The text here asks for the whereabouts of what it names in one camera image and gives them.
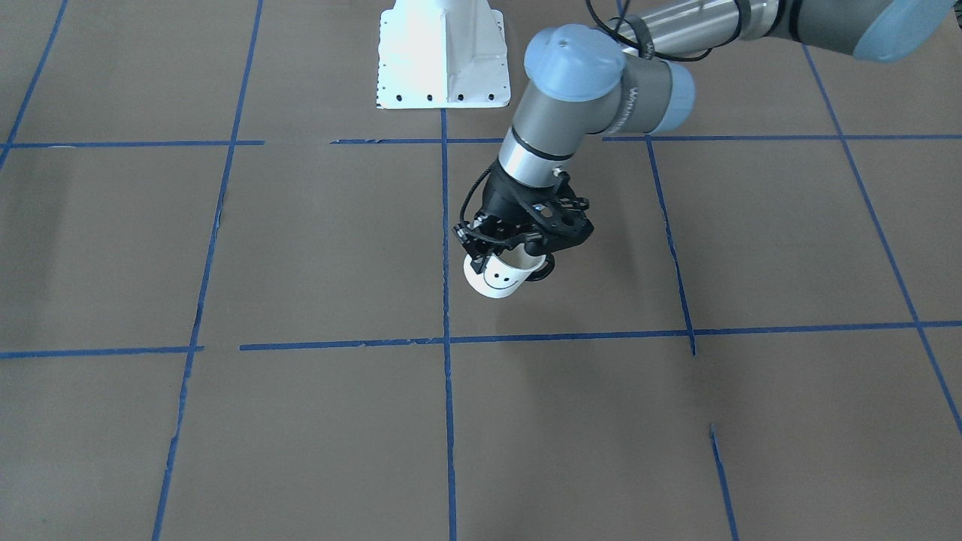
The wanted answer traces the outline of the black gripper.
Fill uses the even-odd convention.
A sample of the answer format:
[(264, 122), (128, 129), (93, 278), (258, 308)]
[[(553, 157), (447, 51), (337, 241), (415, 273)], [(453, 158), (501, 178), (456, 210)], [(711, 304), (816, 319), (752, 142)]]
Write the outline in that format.
[(453, 232), (468, 256), (472, 273), (483, 274), (492, 257), (516, 246), (513, 237), (525, 235), (525, 252), (547, 255), (572, 249), (587, 241), (594, 225), (587, 218), (590, 202), (578, 198), (563, 168), (549, 174), (546, 187), (529, 187), (494, 163), (485, 181), (480, 215), (460, 216)]

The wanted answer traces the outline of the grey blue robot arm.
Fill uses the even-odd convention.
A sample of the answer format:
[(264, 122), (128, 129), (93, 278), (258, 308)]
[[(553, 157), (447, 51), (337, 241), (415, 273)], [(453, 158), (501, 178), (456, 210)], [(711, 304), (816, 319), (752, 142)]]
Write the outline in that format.
[(674, 1), (536, 34), (528, 86), (499, 150), (475, 183), (482, 203), (459, 212), (453, 234), (467, 280), (488, 297), (543, 280), (558, 251), (591, 236), (588, 200), (568, 165), (594, 134), (676, 129), (695, 102), (687, 62), (735, 41), (780, 38), (870, 62), (916, 51), (949, 1)]

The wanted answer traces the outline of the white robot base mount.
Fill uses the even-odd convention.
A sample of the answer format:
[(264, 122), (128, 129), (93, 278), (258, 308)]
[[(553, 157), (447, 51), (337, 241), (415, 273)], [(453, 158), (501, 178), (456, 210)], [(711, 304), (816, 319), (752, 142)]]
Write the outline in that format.
[(380, 14), (378, 29), (379, 109), (511, 103), (505, 21), (488, 1), (396, 1)]

